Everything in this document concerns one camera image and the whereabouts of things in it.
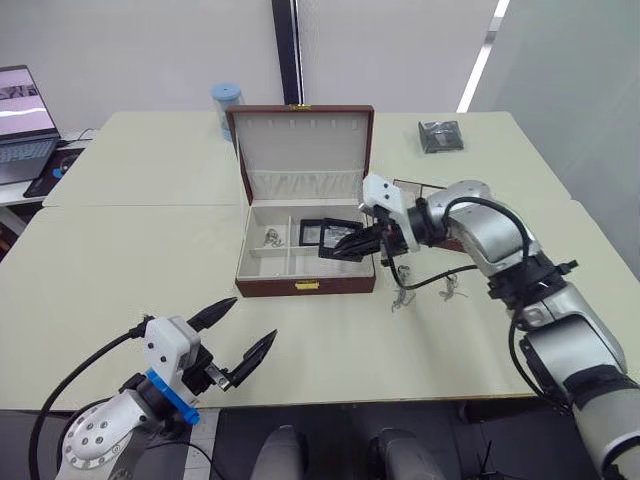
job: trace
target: brown jewelry box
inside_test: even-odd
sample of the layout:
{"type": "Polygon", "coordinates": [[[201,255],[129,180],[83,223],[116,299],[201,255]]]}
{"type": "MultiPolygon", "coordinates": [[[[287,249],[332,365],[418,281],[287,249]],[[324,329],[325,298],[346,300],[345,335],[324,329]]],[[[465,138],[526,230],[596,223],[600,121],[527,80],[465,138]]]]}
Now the brown jewelry box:
{"type": "Polygon", "coordinates": [[[236,285],[245,297],[369,293],[373,258],[343,262],[300,246],[300,221],[362,222],[358,210],[369,169],[373,107],[253,106],[227,109],[249,200],[236,285]],[[269,230],[279,241],[267,244],[269,230]]]}

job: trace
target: blue lid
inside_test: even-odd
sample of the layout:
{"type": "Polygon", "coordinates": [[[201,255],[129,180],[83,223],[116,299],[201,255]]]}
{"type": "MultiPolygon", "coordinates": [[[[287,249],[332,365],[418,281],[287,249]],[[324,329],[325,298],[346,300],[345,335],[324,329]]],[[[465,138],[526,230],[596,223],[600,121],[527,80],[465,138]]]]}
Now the blue lid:
{"type": "Polygon", "coordinates": [[[235,83],[218,83],[211,87],[211,96],[216,100],[233,100],[241,94],[240,87],[235,83]]]}

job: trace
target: black mat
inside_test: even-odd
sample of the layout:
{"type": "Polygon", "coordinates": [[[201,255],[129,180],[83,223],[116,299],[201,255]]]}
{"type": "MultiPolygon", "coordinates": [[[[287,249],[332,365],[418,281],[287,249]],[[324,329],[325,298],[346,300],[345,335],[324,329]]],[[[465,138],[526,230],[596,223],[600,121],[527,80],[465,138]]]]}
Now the black mat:
{"type": "Polygon", "coordinates": [[[49,192],[53,190],[53,187],[56,186],[65,172],[71,168],[73,162],[83,150],[84,148],[68,148],[53,152],[42,173],[31,182],[27,191],[24,192],[24,196],[29,198],[49,195],[49,192]]]}

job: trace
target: laptop screen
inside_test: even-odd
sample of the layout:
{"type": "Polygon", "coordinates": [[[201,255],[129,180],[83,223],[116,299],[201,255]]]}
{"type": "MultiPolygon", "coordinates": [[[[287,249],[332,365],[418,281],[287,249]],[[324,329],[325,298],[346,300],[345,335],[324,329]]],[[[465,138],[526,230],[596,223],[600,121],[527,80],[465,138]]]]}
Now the laptop screen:
{"type": "Polygon", "coordinates": [[[56,132],[27,67],[0,68],[0,140],[56,132]]]}

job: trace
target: white desk surface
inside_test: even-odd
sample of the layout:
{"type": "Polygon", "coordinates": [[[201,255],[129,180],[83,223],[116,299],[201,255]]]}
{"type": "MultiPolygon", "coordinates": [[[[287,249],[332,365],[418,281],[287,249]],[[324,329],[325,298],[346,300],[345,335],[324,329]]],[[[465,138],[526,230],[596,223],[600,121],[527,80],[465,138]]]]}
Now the white desk surface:
{"type": "MultiPolygon", "coordinates": [[[[142,313],[190,316],[236,294],[240,206],[46,208],[0,263],[0,408],[39,408],[88,355],[142,313]]],[[[576,202],[521,212],[556,261],[577,258],[571,279],[622,343],[640,378],[640,285],[576,202]]],[[[407,257],[414,280],[470,263],[424,249],[407,257]]],[[[202,406],[278,405],[528,394],[507,351],[508,319],[477,271],[459,275],[444,302],[425,287],[391,313],[388,271],[372,294],[241,298],[203,342],[233,367],[278,328],[265,362],[239,389],[211,388],[202,406]]],[[[144,371],[140,340],[118,347],[56,404],[77,408],[144,371]]]]}
{"type": "Polygon", "coordinates": [[[233,144],[214,112],[123,112],[44,205],[235,205],[240,192],[233,144]]]}
{"type": "MultiPolygon", "coordinates": [[[[376,113],[370,171],[448,186],[487,182],[514,208],[569,193],[510,114],[376,113]],[[457,120],[465,149],[425,155],[419,120],[457,120]]],[[[106,123],[45,206],[233,205],[245,198],[213,112],[130,112],[106,123]]]]}

